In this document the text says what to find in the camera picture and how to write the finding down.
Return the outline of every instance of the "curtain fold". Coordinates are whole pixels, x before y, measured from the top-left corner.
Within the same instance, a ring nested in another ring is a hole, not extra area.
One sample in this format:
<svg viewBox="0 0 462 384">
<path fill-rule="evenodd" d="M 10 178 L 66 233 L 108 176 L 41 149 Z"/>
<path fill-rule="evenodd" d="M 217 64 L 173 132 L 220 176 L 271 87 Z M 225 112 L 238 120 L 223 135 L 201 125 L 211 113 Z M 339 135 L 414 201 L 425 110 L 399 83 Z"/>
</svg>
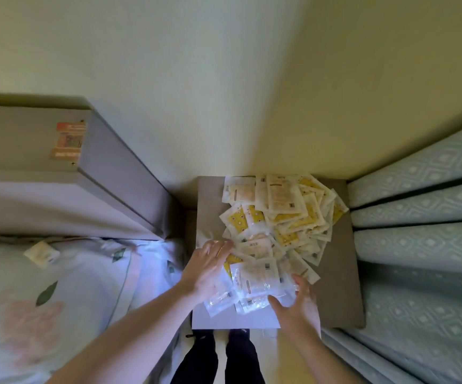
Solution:
<svg viewBox="0 0 462 384">
<path fill-rule="evenodd" d="M 370 382 L 462 383 L 462 131 L 349 195 L 366 327 L 324 342 Z"/>
</svg>

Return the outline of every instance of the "forearm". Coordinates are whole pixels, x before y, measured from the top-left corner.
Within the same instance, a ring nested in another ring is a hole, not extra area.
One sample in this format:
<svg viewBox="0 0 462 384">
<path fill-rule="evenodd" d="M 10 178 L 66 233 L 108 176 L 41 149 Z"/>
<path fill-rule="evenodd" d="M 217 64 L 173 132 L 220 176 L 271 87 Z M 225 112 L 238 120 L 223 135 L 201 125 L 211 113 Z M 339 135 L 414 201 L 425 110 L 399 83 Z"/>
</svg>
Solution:
<svg viewBox="0 0 462 384">
<path fill-rule="evenodd" d="M 142 383 L 195 304 L 176 285 L 113 324 L 49 382 Z"/>
<path fill-rule="evenodd" d="M 322 342 L 316 331 L 295 343 L 314 378 L 321 384 L 355 384 L 361 380 Z"/>
</svg>

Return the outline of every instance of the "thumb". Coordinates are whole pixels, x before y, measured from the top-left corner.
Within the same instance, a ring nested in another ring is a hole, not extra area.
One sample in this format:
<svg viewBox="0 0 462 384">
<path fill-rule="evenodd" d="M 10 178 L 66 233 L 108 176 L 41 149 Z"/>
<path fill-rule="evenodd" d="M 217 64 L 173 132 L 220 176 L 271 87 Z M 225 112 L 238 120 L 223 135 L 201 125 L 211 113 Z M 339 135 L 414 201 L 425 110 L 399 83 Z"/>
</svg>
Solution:
<svg viewBox="0 0 462 384">
<path fill-rule="evenodd" d="M 268 299 L 268 303 L 270 303 L 270 305 L 272 306 L 273 308 L 273 311 L 275 312 L 277 318 L 279 318 L 279 315 L 281 315 L 287 308 L 284 307 L 278 300 L 276 297 L 273 297 L 272 295 L 269 295 L 267 297 Z"/>
</svg>

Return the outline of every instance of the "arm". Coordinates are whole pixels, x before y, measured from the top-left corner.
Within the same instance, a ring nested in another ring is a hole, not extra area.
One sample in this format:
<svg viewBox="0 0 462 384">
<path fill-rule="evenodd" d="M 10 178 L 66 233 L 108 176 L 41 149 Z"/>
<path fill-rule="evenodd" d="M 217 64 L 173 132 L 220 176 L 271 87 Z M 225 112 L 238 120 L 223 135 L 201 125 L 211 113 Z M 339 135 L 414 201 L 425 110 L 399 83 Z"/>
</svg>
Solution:
<svg viewBox="0 0 462 384">
<path fill-rule="evenodd" d="M 49 383 L 142 383 L 196 304 L 212 295 L 233 242 L 196 249 L 176 286 L 127 314 L 56 371 Z"/>
<path fill-rule="evenodd" d="M 311 298 L 309 283 L 295 274 L 293 279 L 300 287 L 293 306 L 283 307 L 275 297 L 268 297 L 286 337 L 298 350 L 318 383 L 361 383 L 323 344 L 318 308 Z"/>
</svg>

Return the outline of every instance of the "person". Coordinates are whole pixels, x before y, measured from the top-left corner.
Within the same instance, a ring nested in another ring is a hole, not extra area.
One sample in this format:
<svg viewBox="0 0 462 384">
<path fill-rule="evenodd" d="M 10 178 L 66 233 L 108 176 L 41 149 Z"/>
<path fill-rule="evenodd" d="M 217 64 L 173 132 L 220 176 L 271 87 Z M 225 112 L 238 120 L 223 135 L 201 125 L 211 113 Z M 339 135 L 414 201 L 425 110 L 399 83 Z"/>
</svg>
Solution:
<svg viewBox="0 0 462 384">
<path fill-rule="evenodd" d="M 48 383 L 143 383 L 181 323 L 197 304 L 212 295 L 214 282 L 232 247 L 231 241 L 208 241 L 196 249 L 179 283 L 110 326 L 57 370 Z M 275 297 L 268 297 L 281 330 L 318 383 L 359 383 L 359 378 L 324 346 L 309 284 L 298 275 L 293 278 L 299 292 L 291 307 L 283 307 Z M 211 383 L 215 379 L 218 361 L 213 333 L 194 331 L 194 335 L 194 346 L 172 383 Z M 227 383 L 265 382 L 247 330 L 229 332 L 226 354 Z"/>
</svg>

